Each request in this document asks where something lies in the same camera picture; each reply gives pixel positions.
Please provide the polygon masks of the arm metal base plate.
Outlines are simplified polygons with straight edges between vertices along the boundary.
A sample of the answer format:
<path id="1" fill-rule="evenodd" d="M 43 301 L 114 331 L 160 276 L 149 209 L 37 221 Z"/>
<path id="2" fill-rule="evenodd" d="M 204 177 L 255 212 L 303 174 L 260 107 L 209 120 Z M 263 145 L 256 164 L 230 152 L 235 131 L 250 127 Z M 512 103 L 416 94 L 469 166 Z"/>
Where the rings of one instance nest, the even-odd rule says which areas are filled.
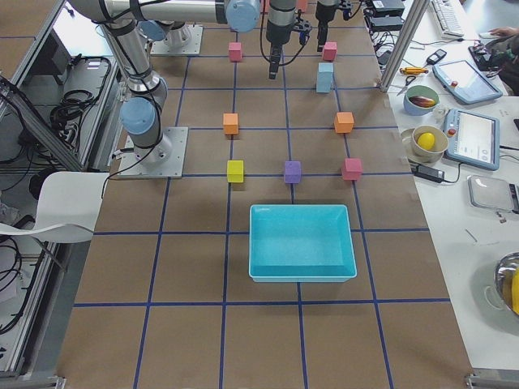
<path id="1" fill-rule="evenodd" d="M 162 41 L 152 44 L 152 56 L 190 56 L 200 52 L 203 26 L 184 24 L 180 28 L 170 30 Z"/>
<path id="2" fill-rule="evenodd" d="M 189 130 L 186 126 L 161 128 L 161 141 L 144 149 L 134 145 L 136 135 L 128 135 L 125 147 L 133 151 L 124 153 L 118 168 L 118 177 L 133 179 L 180 178 L 185 160 Z"/>

